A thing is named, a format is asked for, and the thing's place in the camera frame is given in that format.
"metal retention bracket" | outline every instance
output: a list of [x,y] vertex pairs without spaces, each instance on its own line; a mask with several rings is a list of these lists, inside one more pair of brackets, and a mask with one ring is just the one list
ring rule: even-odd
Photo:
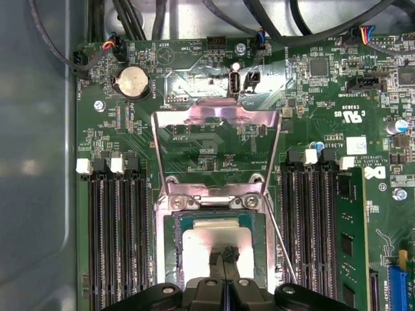
[[[272,168],[274,166],[278,137],[281,128],[281,119],[279,113],[276,111],[248,111],[234,98],[200,99],[185,111],[155,111],[151,115],[152,132],[164,193],[166,195],[169,195],[170,193],[185,194],[188,196],[194,195],[194,193],[186,193],[185,189],[180,184],[167,183],[158,130],[174,125],[204,125],[208,118],[226,119],[232,125],[263,125],[267,128],[275,129],[275,137],[272,146],[270,147],[267,161],[266,178],[265,181],[259,183],[261,186],[260,193],[264,195],[268,189]],[[227,185],[227,188],[236,189],[237,187],[240,187],[240,185]]]

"white slot latch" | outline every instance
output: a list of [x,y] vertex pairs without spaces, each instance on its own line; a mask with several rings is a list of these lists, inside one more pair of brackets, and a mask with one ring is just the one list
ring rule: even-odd
[[91,175],[92,165],[89,159],[77,159],[77,173],[81,175]]
[[303,156],[304,165],[313,165],[318,162],[316,149],[305,149]]
[[351,167],[355,166],[355,157],[341,157],[338,161],[340,170],[348,170]]
[[111,172],[115,174],[124,174],[124,159],[122,155],[120,157],[111,158]]

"white label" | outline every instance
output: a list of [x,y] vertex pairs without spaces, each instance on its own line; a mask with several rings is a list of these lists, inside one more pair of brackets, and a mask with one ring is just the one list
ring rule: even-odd
[[362,117],[366,115],[366,112],[362,110],[361,112],[355,111],[335,111],[335,117],[343,117],[345,123],[361,123]]
[[371,179],[373,177],[377,179],[385,179],[386,178],[386,167],[365,167],[364,168],[364,177],[366,179]]
[[346,152],[348,156],[367,154],[366,136],[346,137]]

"blue connector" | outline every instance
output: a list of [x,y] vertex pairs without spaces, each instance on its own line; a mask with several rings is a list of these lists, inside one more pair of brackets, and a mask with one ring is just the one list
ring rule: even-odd
[[408,311],[408,273],[399,266],[390,266],[388,272],[391,311]]

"motherboard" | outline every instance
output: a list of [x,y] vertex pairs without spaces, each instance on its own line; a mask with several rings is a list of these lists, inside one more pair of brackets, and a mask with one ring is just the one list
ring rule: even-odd
[[184,288],[226,243],[270,292],[414,310],[414,56],[347,35],[118,43],[77,78],[79,310]]

